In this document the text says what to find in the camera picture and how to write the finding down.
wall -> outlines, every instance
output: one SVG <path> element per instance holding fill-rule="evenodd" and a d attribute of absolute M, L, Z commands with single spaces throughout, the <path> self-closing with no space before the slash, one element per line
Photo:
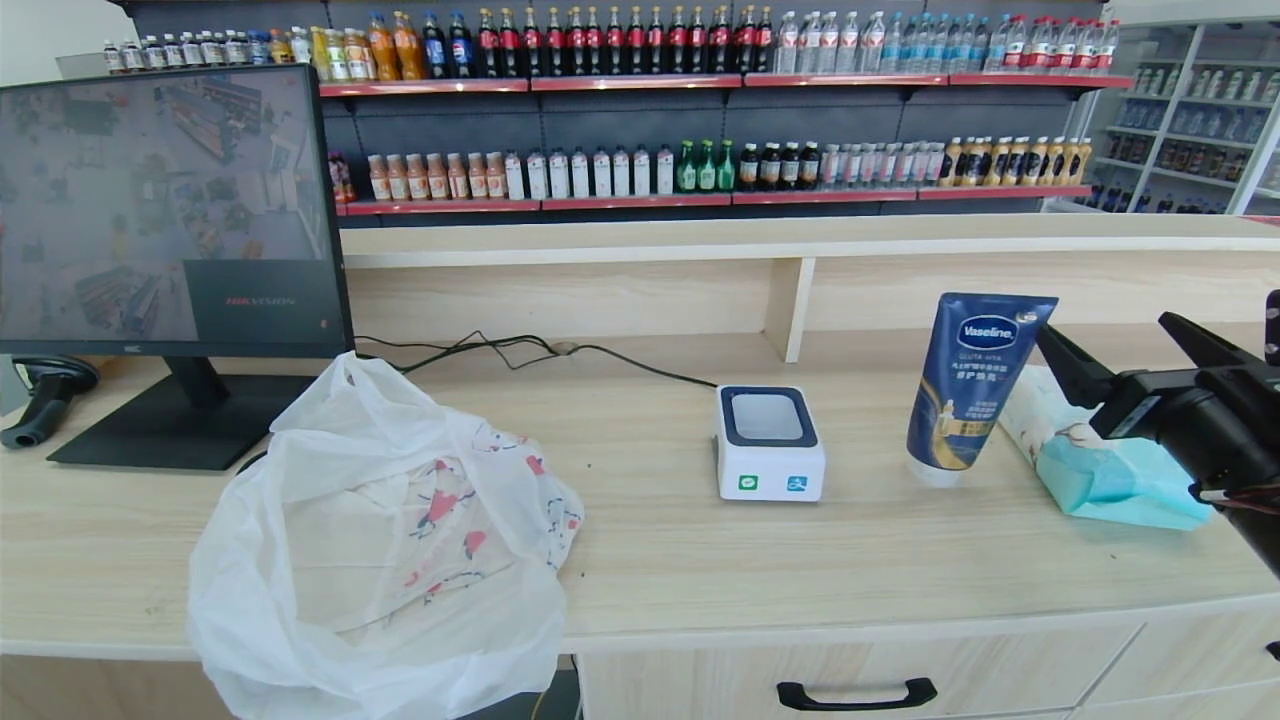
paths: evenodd
<path fill-rule="evenodd" d="M 97 53 L 108 37 L 136 37 L 106 0 L 0 0 L 0 85 L 58 79 L 60 55 Z"/>

monitor screen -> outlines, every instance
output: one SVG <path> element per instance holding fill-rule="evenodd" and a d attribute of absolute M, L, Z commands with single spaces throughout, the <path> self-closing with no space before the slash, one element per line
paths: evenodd
<path fill-rule="evenodd" d="M 307 65 L 0 88 L 0 351 L 351 346 Z"/>

plastic bag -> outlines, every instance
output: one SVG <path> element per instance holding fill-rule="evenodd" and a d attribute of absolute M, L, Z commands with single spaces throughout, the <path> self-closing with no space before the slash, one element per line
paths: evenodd
<path fill-rule="evenodd" d="M 232 712 L 434 720 L 550 684 L 584 514 L 535 443 L 351 352 L 271 432 L 191 556 L 187 634 Z"/>

hikvision logo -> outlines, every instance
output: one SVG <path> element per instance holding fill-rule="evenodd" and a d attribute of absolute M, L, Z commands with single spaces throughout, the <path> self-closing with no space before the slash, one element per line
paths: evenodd
<path fill-rule="evenodd" d="M 228 297 L 228 305 L 297 305 L 296 297 Z"/>

black drawer handle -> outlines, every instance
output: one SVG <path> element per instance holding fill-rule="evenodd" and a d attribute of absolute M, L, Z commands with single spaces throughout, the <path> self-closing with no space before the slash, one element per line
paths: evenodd
<path fill-rule="evenodd" d="M 861 712 L 870 710 L 901 710 L 920 707 L 938 697 L 938 689 L 928 678 L 911 678 L 906 683 L 906 697 L 888 702 L 818 702 L 804 692 L 801 683 L 778 683 L 778 702 L 791 710 L 812 710 L 826 712 Z"/>

